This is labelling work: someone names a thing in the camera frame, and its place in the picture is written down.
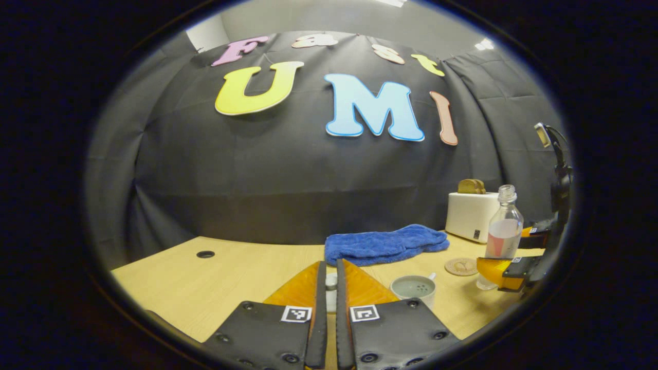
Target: glass bottle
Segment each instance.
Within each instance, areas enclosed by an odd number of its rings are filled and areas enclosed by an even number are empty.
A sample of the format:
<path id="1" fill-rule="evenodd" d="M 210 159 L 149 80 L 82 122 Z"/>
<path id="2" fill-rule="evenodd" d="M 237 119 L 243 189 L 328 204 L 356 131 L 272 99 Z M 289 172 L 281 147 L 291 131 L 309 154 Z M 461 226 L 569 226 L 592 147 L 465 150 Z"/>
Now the glass bottle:
<path id="1" fill-rule="evenodd" d="M 516 200 L 517 193 L 513 185 L 498 188 L 500 208 L 489 221 L 485 258 L 514 258 L 523 230 L 523 216 L 514 204 Z M 482 275 L 478 277 L 477 286 L 482 290 L 498 287 Z"/>

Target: coaster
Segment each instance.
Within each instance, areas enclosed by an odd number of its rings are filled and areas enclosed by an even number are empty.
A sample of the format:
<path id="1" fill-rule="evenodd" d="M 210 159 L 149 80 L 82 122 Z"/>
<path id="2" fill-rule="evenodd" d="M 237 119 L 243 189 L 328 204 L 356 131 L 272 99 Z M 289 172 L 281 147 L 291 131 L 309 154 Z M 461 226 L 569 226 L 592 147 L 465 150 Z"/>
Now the coaster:
<path id="1" fill-rule="evenodd" d="M 452 275 L 467 277 L 478 273 L 478 267 L 473 258 L 455 258 L 445 263 L 445 269 Z"/>

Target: black curtain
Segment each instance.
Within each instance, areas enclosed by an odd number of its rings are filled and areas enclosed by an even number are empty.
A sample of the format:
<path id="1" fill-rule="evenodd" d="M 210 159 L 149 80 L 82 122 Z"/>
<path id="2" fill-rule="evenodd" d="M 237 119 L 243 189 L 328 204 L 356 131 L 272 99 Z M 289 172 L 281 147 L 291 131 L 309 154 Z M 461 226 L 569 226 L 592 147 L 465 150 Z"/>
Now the black curtain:
<path id="1" fill-rule="evenodd" d="M 210 64 L 226 46 L 196 54 L 182 35 L 121 83 L 99 120 L 86 177 L 92 232 L 110 268 L 195 236 L 323 244 L 334 233 L 411 223 L 442 229 L 447 195 L 464 178 L 479 178 L 493 192 L 514 184 L 526 219 L 551 216 L 555 160 L 533 125 L 561 122 L 518 63 L 474 52 L 438 61 L 439 77 L 410 57 L 422 51 L 369 36 L 327 32 L 339 43 L 291 47 L 314 33 L 322 32 L 268 35 L 240 60 L 216 67 Z M 406 63 L 380 58 L 375 43 Z M 269 66 L 285 61 L 305 65 L 279 105 L 240 116 L 215 110 L 226 73 L 260 66 L 245 91 L 256 95 L 272 83 Z M 328 135 L 329 73 L 352 74 L 374 94 L 387 81 L 409 87 L 424 141 L 395 140 L 386 130 L 375 136 L 359 115 L 360 136 Z M 457 146 L 440 140 L 429 91 L 450 101 Z"/>

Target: letter m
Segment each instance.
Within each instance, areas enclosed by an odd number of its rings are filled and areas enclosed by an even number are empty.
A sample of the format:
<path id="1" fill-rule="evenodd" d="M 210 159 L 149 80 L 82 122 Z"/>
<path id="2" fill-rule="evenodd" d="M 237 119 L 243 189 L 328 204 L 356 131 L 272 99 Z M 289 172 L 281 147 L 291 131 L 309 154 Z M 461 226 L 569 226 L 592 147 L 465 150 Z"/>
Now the letter m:
<path id="1" fill-rule="evenodd" d="M 355 116 L 355 109 L 358 109 L 368 128 L 376 136 L 384 131 L 390 112 L 393 123 L 388 128 L 388 133 L 391 136 L 412 142 L 425 139 L 411 109 L 411 91 L 407 86 L 384 82 L 379 94 L 374 96 L 358 78 L 350 74 L 327 74 L 324 79 L 334 87 L 334 120 L 326 125 L 329 135 L 361 135 L 363 125 L 356 121 Z"/>

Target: wooden table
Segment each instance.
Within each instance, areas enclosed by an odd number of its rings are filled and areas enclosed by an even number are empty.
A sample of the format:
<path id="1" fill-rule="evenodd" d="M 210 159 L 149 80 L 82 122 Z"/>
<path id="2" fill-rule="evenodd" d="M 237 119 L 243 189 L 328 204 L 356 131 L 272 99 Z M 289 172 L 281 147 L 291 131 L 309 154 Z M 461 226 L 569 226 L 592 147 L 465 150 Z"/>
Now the wooden table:
<path id="1" fill-rule="evenodd" d="M 434 313 L 452 333 L 464 339 L 493 320 L 520 298 L 518 293 L 477 289 L 477 275 L 448 273 L 445 262 L 484 255 L 485 245 L 448 234 L 445 251 L 383 265 L 362 267 L 388 287 L 402 275 L 436 272 Z M 199 251 L 213 251 L 207 259 Z M 518 250 L 517 256 L 544 250 Z M 324 246 L 252 244 L 202 236 L 112 271 L 115 279 L 144 309 L 190 337 L 204 342 L 242 301 L 262 302 L 277 288 L 315 261 L 324 260 Z M 336 272 L 327 266 L 327 273 Z M 336 318 L 328 318 L 326 369 L 336 368 Z"/>

